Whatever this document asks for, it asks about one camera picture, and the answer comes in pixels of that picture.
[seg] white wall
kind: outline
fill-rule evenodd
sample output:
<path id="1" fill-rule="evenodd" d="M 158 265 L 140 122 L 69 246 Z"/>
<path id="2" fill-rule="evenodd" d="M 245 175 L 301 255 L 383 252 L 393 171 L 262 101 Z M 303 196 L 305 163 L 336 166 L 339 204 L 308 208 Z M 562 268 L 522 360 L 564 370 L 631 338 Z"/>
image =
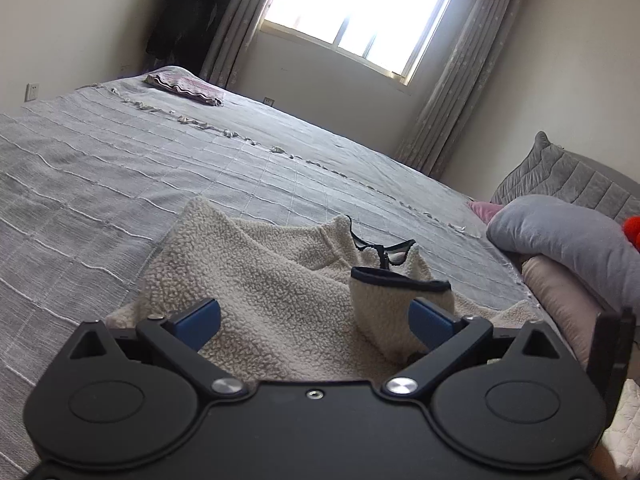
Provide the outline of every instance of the white wall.
<path id="1" fill-rule="evenodd" d="M 0 110 L 137 72 L 162 0 L 0 0 Z"/>
<path id="2" fill-rule="evenodd" d="M 528 0 L 444 183 L 487 200 L 539 130 L 640 182 L 640 0 Z"/>
<path id="3" fill-rule="evenodd" d="M 259 32 L 234 91 L 392 155 L 475 0 L 451 0 L 409 87 L 328 48 Z"/>

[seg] red plush object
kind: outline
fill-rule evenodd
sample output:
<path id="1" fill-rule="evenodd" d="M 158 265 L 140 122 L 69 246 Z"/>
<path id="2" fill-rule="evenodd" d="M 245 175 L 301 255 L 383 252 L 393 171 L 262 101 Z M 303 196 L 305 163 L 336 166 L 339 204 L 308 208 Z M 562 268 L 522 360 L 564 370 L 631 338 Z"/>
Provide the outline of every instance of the red plush object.
<path id="1" fill-rule="evenodd" d="M 625 233 L 626 239 L 637 247 L 638 235 L 640 234 L 640 216 L 627 218 L 625 223 L 622 224 L 622 230 Z"/>

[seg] window frame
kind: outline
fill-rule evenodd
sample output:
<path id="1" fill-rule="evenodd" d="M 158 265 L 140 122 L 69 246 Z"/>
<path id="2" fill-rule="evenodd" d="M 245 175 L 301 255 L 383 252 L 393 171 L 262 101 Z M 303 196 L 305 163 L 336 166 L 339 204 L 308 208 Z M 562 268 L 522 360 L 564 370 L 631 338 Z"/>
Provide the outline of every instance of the window frame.
<path id="1" fill-rule="evenodd" d="M 266 16 L 272 1 L 273 0 L 268 1 L 268 4 L 264 9 L 264 14 L 263 14 L 264 16 Z M 302 43 L 306 43 L 308 41 L 310 43 L 315 43 L 320 46 L 324 46 L 325 48 L 333 50 L 334 52 L 337 52 L 338 54 L 346 56 L 350 59 L 353 59 L 369 67 L 370 69 L 375 70 L 376 72 L 380 72 L 381 74 L 402 83 L 402 85 L 407 86 L 411 81 L 412 76 L 414 76 L 415 71 L 418 65 L 420 64 L 425 51 L 428 48 L 431 42 L 431 38 L 433 37 L 438 27 L 438 24 L 442 19 L 442 15 L 444 14 L 445 10 L 447 9 L 447 6 L 449 5 L 449 2 L 450 0 L 437 1 L 436 5 L 433 8 L 433 12 L 431 13 L 431 16 L 427 20 L 427 23 L 425 24 L 424 29 L 422 30 L 420 39 L 415 44 L 414 50 L 412 51 L 411 56 L 409 56 L 409 59 L 407 60 L 404 66 L 404 69 L 402 70 L 402 73 L 392 72 L 391 70 L 388 70 L 380 65 L 376 65 L 375 63 L 369 61 L 365 57 L 369 53 L 369 51 L 371 50 L 371 47 L 373 46 L 373 43 L 375 42 L 375 34 L 372 36 L 372 38 L 370 38 L 369 43 L 367 44 L 367 47 L 365 48 L 362 56 L 359 56 L 358 54 L 354 54 L 353 52 L 350 52 L 349 50 L 341 48 L 338 45 L 340 43 L 340 40 L 344 36 L 345 31 L 347 30 L 347 26 L 349 25 L 348 16 L 342 20 L 342 24 L 340 25 L 340 28 L 337 34 L 335 35 L 335 38 L 332 43 L 329 43 L 324 40 L 320 40 L 319 38 L 316 38 L 315 36 L 310 36 L 309 34 L 305 34 L 304 32 L 300 32 L 296 28 L 291 28 L 276 22 L 271 22 L 266 18 L 262 20 L 262 23 L 260 24 L 260 30 L 264 32 L 268 32 L 270 34 L 274 34 L 276 36 L 280 36 L 282 38 L 290 39 L 291 37 L 293 37 L 293 38 L 297 38 L 298 40 L 302 40 Z"/>

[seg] patterned curtain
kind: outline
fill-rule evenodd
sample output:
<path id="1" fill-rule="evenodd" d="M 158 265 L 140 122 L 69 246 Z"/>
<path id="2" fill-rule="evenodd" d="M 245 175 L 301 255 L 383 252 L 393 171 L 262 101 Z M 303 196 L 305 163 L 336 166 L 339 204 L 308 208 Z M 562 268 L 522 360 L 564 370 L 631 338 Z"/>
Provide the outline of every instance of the patterned curtain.
<path id="1" fill-rule="evenodd" d="M 523 0 L 476 0 L 436 88 L 396 160 L 440 178 L 504 46 Z"/>
<path id="2" fill-rule="evenodd" d="M 211 42 L 200 78 L 232 88 L 269 0 L 231 0 Z"/>

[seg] wall socket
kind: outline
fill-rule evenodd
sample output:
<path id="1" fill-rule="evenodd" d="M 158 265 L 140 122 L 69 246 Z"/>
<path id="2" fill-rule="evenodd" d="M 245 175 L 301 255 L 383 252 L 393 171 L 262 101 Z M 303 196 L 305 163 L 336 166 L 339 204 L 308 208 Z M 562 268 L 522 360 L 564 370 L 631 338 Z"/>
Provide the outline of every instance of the wall socket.
<path id="1" fill-rule="evenodd" d="M 38 98 L 40 83 L 28 83 L 27 90 L 24 93 L 24 102 L 33 101 Z"/>

